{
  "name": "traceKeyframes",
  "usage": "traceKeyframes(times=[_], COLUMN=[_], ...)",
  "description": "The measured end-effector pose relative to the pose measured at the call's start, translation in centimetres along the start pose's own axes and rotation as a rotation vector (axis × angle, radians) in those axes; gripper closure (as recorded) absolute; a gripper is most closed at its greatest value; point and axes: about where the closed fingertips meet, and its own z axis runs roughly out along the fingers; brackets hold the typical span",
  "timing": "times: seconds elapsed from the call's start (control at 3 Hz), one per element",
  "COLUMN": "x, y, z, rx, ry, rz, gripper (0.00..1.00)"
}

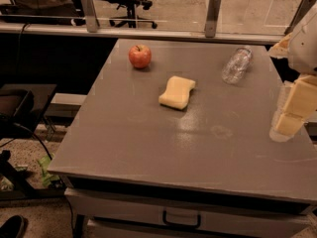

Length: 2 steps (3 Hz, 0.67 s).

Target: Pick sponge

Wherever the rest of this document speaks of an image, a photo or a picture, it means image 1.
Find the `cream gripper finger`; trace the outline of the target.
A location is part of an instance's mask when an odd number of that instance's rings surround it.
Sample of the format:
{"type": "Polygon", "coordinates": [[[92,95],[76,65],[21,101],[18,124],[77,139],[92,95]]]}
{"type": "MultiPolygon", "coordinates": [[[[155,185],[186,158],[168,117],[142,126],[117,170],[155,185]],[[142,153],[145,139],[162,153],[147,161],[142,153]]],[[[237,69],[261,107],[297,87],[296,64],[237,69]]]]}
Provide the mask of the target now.
{"type": "Polygon", "coordinates": [[[276,111],[271,120],[269,137],[275,142],[287,142],[301,129],[304,122],[298,117],[276,111]]]}

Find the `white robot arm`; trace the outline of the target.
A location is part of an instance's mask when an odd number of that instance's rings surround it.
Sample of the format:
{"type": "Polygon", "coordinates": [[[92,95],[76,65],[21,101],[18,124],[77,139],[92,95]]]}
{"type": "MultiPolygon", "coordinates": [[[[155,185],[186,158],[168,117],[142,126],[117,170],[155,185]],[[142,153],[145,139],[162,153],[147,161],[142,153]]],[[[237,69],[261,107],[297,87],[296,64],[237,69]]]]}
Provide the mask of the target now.
{"type": "Polygon", "coordinates": [[[280,88],[269,131],[276,142],[291,139],[317,109],[317,4],[268,53],[281,58],[282,49],[288,66],[299,77],[293,83],[285,81],[280,88]]]}

